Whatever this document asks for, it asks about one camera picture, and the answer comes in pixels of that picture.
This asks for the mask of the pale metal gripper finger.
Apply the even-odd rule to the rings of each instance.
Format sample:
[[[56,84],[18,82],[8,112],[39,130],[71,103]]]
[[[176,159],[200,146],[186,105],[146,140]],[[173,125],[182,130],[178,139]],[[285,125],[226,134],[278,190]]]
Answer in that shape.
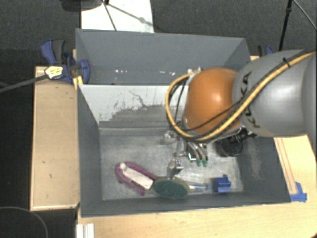
[[[172,159],[167,166],[166,178],[174,179],[174,177],[178,175],[183,169],[184,167],[180,159]]]
[[[171,145],[178,141],[178,135],[175,131],[168,130],[166,131],[162,138],[160,139],[161,145]]]

